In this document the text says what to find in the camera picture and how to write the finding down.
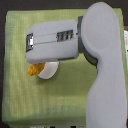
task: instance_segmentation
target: green tabletop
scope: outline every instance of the green tabletop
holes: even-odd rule
[[[124,47],[123,17],[114,9],[120,23],[122,57],[126,89],[127,67]],[[25,58],[26,30],[38,22],[75,19],[85,9],[9,11],[5,26],[5,59],[2,120],[11,127],[85,125],[87,93],[97,70],[80,54],[75,60],[60,62],[49,80],[29,76]]]

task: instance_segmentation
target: yellow object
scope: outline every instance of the yellow object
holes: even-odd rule
[[[27,73],[30,76],[40,74],[40,72],[44,69],[45,63],[31,64],[27,70]]]

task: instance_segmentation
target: gray robot arm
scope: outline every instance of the gray robot arm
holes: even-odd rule
[[[75,20],[30,27],[26,59],[35,64],[68,60],[85,53],[98,68],[87,95],[87,128],[126,128],[127,99],[117,16],[110,6],[99,2],[86,11],[81,21],[78,31]]]

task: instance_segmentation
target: orange object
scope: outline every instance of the orange object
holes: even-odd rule
[[[27,70],[27,73],[30,76],[40,74],[40,72],[44,69],[45,63],[31,64]]]

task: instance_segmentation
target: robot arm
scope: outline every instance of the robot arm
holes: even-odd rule
[[[110,6],[99,2],[87,10],[78,28],[77,34],[75,20],[33,25],[27,30],[26,59],[35,64],[85,53],[98,68],[87,96],[87,128],[126,128],[127,99],[117,16]]]

